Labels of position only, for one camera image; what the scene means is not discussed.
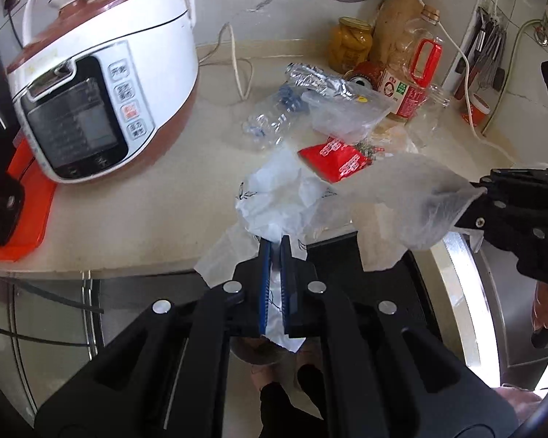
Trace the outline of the person's right hand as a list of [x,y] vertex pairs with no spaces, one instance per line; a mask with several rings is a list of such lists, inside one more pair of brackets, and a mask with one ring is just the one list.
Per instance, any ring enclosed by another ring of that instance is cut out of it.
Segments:
[[548,329],[548,284],[537,282],[532,305],[534,332]]

